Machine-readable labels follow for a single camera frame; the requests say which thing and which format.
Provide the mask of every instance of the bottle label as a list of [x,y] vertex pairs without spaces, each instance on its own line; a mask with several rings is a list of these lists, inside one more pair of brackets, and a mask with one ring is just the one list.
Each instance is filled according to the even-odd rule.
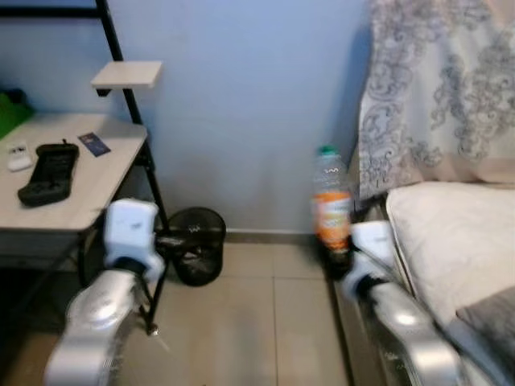
[[351,195],[329,191],[315,196],[316,234],[330,249],[348,249]]

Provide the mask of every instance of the baseboard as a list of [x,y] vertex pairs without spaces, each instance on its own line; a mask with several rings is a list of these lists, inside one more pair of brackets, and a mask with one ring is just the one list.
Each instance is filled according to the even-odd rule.
[[228,243],[256,244],[310,244],[314,235],[311,233],[289,231],[262,231],[254,229],[227,229],[225,241]]

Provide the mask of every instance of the mesh trash can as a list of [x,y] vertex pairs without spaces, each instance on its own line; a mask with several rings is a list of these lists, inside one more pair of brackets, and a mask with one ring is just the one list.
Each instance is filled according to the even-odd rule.
[[206,207],[190,207],[168,221],[173,233],[187,239],[187,247],[172,257],[179,279],[201,286],[215,280],[223,267],[226,227],[221,216]]

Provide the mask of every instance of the blue wall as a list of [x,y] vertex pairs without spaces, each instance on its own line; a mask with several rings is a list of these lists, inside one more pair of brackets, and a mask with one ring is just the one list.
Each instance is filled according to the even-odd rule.
[[[167,207],[209,206],[231,228],[310,231],[315,148],[334,140],[347,157],[355,141],[366,1],[109,4],[126,59],[164,62],[159,85],[136,95]],[[108,60],[96,21],[0,20],[0,87],[23,88],[39,110],[128,119],[119,93],[101,99],[89,85]]]

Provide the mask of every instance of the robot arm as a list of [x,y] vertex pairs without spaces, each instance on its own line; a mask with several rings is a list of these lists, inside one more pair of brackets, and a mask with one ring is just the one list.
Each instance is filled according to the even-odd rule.
[[154,250],[156,212],[154,204],[133,199],[109,207],[106,271],[70,304],[66,329],[45,372],[47,386],[107,386],[116,379],[141,305],[141,279],[157,281],[164,271]]

